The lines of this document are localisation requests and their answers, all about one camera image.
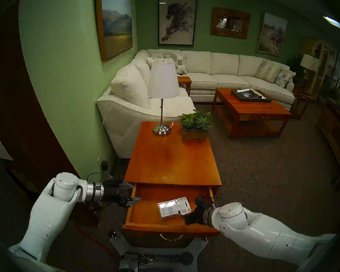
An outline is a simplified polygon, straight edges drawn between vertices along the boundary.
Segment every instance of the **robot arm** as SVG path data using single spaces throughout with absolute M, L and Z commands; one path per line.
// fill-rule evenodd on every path
M 204 224 L 218 229 L 247 251 L 264 257 L 282 259 L 301 265 L 311 255 L 316 244 L 328 243 L 335 235 L 310 237 L 297 233 L 282 222 L 253 213 L 240 203 L 229 203 L 215 208 L 199 197 L 196 209 L 184 219 L 186 225 Z
M 131 188 L 130 184 L 116 181 L 87 182 L 71 173 L 58 174 L 35 202 L 24 238 L 9 250 L 21 251 L 38 262 L 45 262 L 50 246 L 64 228 L 76 202 L 116 202 L 130 207 L 141 199 L 130 197 L 124 191 Z

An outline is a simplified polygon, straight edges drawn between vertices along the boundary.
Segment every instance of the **ceiling light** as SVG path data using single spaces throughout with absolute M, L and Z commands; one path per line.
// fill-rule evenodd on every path
M 334 25 L 334 26 L 340 28 L 340 23 L 337 22 L 336 20 L 333 20 L 333 19 L 331 19 L 331 18 L 328 17 L 328 16 L 324 16 L 324 18 L 325 18 L 330 24 L 332 24 L 332 25 Z

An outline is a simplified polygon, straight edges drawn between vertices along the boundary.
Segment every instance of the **white lamp shade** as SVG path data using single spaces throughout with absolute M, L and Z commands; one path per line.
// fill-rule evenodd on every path
M 147 94 L 154 98 L 172 98 L 178 96 L 179 93 L 174 61 L 155 59 L 151 68 Z
M 300 65 L 306 69 L 311 71 L 317 71 L 319 67 L 319 60 L 313 56 L 309 56 L 308 54 L 304 54 L 301 60 Z

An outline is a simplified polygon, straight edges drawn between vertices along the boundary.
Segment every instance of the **lamp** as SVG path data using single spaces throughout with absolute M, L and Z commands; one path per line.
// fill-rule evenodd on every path
M 304 54 L 301 60 L 300 65 L 306 69 L 311 71 L 317 71 L 319 67 L 319 60 L 313 56 L 309 56 L 308 54 Z
M 147 94 L 150 97 L 161 98 L 161 122 L 152 131 L 156 135 L 164 136 L 170 133 L 170 127 L 162 122 L 163 99 L 178 96 L 179 84 L 172 59 L 155 59 L 151 68 L 151 76 Z

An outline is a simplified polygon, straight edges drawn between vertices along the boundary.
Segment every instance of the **drawer handle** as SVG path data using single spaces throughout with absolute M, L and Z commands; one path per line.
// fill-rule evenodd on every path
M 174 239 L 174 240 L 169 240 L 169 239 L 166 239 L 162 234 L 160 234 L 160 236 L 164 239 L 164 240 L 167 240 L 167 241 L 170 241 L 170 242 L 176 242 L 178 240 L 180 240 L 181 238 L 183 238 L 184 235 L 181 235 L 180 237 Z

